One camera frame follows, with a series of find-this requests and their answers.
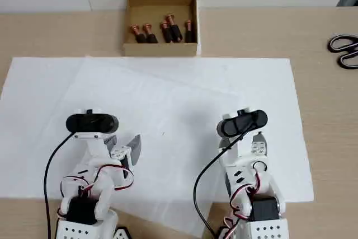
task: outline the white perforated bracket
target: white perforated bracket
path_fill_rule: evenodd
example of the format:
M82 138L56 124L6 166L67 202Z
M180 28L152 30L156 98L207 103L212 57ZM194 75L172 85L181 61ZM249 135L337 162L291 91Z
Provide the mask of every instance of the white perforated bracket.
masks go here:
M243 229L243 238L289 239L289 229L286 219L247 222Z
M120 227L117 229L113 239L131 239L129 232L126 228Z
M86 225L59 220L56 239L98 239L101 233L99 224L100 222L98 222L98 225Z

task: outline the scissors handle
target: scissors handle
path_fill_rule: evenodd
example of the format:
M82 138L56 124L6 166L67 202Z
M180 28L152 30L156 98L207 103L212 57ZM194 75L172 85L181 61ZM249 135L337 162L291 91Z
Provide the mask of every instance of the scissors handle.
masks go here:
M351 43L349 43L348 45L335 47L334 43L337 40L348 40L348 41L351 41ZM347 34L337 35L329 40L329 42L327 44L327 49L331 53L341 53L342 51L351 52L355 49L358 49L358 36L347 35Z
M346 64L347 59L358 56L358 50L353 50L351 53L347 53L338 58L337 63L344 69L358 69L358 64Z

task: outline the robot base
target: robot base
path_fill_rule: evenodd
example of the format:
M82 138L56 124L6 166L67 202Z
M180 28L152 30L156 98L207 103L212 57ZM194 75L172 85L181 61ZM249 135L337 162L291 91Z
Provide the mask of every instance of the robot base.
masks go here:
M126 228L116 230L118 222L117 214L109 210L104 221L98 221L93 225L58 220L56 239L131 239Z
M219 239L224 238L227 229L220 231ZM289 239L287 219L269 221L241 221L232 239Z

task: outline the wire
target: wire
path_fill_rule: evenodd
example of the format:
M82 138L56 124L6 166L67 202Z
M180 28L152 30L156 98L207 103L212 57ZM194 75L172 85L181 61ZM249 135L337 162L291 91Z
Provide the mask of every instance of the wire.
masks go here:
M233 209L232 211L232 215L237 217L238 220L236 221L235 225L234 225L234 220L230 217L224 217L223 222L225 224L225 226L227 227L228 231L226 232L225 236L223 239L228 239L232 233L236 230L240 219L243 219L245 221L249 220L249 216L245 216L245 215L241 215L238 214L237 212L240 211L239 207L237 205L233 205L233 200L235 200L235 198L237 197L237 195L239 194L240 191L242 190L246 190L248 192L250 201L253 200L253 197L258 193L258 191L260 190L260 186L261 186L261 180L260 177L258 175L258 171L255 169L256 174L255 174L255 178L256 178L256 187L253 186L252 184L244 184L242 186L240 186L231 196L230 198L230 207Z
M125 166L123 165L112 165L112 164L107 164L107 165L102 165L98 171L97 171L97 174L96 174L96 177L95 177L95 180L93 181L93 183L91 184L88 184L85 188L82 189L83 192L87 191L87 190L91 190L93 188L93 186L95 185L97 179L98 179L98 176L100 175L100 172L103 168L106 168L106 167L114 167L114 168L120 168L124 171L126 171L127 173L131 174L131 182L130 184L126 185L126 186L114 186L114 190L118 191L118 190L124 190L124 189L127 189L129 187L131 187L134 183L134 175L133 175L133 172L130 171L128 168L126 168Z
M256 162L254 162L254 163L252 164L252 168L254 168L254 169L256 170L255 165L256 165L257 163L261 163L261 164L265 165L265 168L264 168L263 170L264 170L265 172L267 171L267 164L265 164L265 163L262 162L262 161L256 161Z
M88 181L86 179L84 179L83 177L80 177L80 176L65 176L65 177L62 178L61 183L60 183L60 191L61 191L62 197L64 197L63 190L62 190L62 182L65 179L82 180L82 181L84 181L84 183L86 183L86 187L89 185Z
M58 218L62 218L62 219L66 218L66 215L65 215L65 214L62 214L61 208L58 208L58 209L57 209L57 217L58 217Z
M242 140L243 137L248 133L248 130L251 128L252 124L249 125L249 127L246 129L245 132L243 132L241 135L239 135L234 141L232 141L226 148L224 148L218 155L216 155L215 158L213 158L205 167L204 169L199 173L199 175L196 178L195 184L194 184L194 189L193 189L193 201L194 201L194 207L199 215L199 217L201 218L202 222L205 224L205 226L207 227L207 229L209 230L209 232L211 233L211 235L215 238L216 234L213 230L213 228L210 226L210 224L206 221L206 219L204 218L204 216L202 215L198 205L197 205L197 201L196 201L196 189L197 189L197 185L201 179L201 177L203 176L203 174L210 168L210 166L212 166L226 151L228 151L229 149L231 149L233 147L233 145L235 145L239 140Z
M45 169L45 175L44 175L44 197L45 197L45 206L46 206L46 217L47 217L47 233L48 233L48 239L51 239L51 219L50 219L50 207L49 207L49 199L47 196L47 175L49 172L50 164L52 159L54 158L57 151L74 135L74 133L70 133L53 151L51 154L47 165Z

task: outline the white plastic part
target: white plastic part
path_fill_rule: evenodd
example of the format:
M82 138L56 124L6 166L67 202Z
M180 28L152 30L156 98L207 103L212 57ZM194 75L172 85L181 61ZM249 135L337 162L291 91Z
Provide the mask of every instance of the white plastic part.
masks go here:
M113 239L130 239L125 229L119 228L113 236Z
M60 219L56 239L112 239L117 226L117 214L109 210L104 221L94 225L80 224Z
M116 159L113 159L103 141L106 135L101 133L76 133L75 137L86 141L87 150L80 163L69 174L70 178L63 181L62 191L64 198L60 206L63 214L67 214L71 198L78 195L78 187L85 187L86 182L89 184L93 183L97 171L102 165L121 165L120 158L127 156L129 168L133 168L130 159L130 147L115 146L114 150L115 152L118 151L119 155ZM83 180L74 179L73 176L83 177ZM91 189L91 196L98 199L95 208L97 220L104 220L106 218L107 211L110 208L111 196L114 193L114 185L126 185L129 180L131 179L125 179L123 173L118 173L118 170L113 168L101 170L95 185Z
M287 220L242 222L237 228L237 239L289 239Z
M132 164L132 158L131 158L131 155L130 155L131 152L132 152L132 149L130 147L115 145L114 148L111 151L111 158L115 159L115 160L118 160L118 161L121 161L125 157L127 157L128 169L132 170L133 169L133 164Z
M256 170L252 168L255 162L264 162L267 166L269 166L269 160L265 155L256 155L250 152L246 156L238 157L235 160L230 161L231 164L229 166L223 167L230 182L231 194L233 194L238 188L240 188L244 184L251 184L252 186L256 186ZM259 170L258 173L261 182L260 190L258 193L270 194L271 196L276 197L277 192L278 196L281 196L278 190L275 189L275 191L271 191L271 175L264 170ZM251 202L246 191L241 191L236 196L233 203L238 205L239 208L241 208L241 213L243 215L250 215Z
M264 155L266 151L264 142L252 142L251 152L256 155Z

